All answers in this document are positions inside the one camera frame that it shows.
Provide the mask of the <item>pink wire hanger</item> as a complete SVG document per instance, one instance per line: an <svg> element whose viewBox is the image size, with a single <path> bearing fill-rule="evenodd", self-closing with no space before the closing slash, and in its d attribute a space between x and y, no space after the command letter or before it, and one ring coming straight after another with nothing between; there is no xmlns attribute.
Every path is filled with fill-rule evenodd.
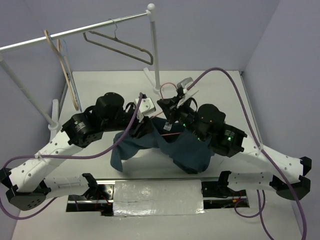
<svg viewBox="0 0 320 240"><path fill-rule="evenodd" d="M162 89L163 89L163 87L164 87L165 85L172 85L172 86L175 88L175 90L178 89L177 86L176 86L174 83L172 83L172 82L163 83L163 84L160 86L160 88L159 88L159 94L160 94L160 98L161 98L162 100L164 99L164 95L163 95L163 93L162 93ZM153 119L153 118L156 118L156 117L158 117L158 116L160 116L160 115L162 115L162 114L163 114L163 110L162 110L161 112L156 113L155 115L153 115L153 116L151 116L151 117L149 117L149 118L150 118L150 119ZM163 137L165 137L165 136L175 136L175 135L179 135L179 134L181 134L181 132L171 132L171 133L163 133L163 134L161 134L161 136L163 136Z"/></svg>

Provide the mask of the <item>blue t shirt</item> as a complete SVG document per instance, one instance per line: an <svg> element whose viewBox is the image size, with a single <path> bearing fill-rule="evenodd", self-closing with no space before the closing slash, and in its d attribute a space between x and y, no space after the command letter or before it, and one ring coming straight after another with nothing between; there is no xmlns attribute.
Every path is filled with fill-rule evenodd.
<svg viewBox="0 0 320 240"><path fill-rule="evenodd" d="M122 161L129 160L140 150L158 149L172 159L172 162L187 174L204 172L215 153L208 148L208 141L196 139L179 123L168 126L167 120L160 117L151 119L153 132L141 138L126 135L112 150L110 165L119 172L123 171ZM161 136L166 133L178 135Z"/></svg>

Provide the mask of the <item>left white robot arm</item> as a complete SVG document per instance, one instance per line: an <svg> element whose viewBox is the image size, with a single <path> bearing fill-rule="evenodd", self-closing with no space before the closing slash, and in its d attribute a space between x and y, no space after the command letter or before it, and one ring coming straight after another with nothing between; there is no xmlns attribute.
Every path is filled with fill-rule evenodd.
<svg viewBox="0 0 320 240"><path fill-rule="evenodd" d="M65 160L79 160L78 153L99 141L105 132L122 131L140 138L152 130L149 115L156 111L151 98L141 94L133 102L108 92L84 112L74 114L56 136L35 155L25 157L21 165L0 171L0 182L7 187L8 202L21 211L29 211L47 199L78 195L93 199L99 191L90 173L72 177L49 177Z"/></svg>

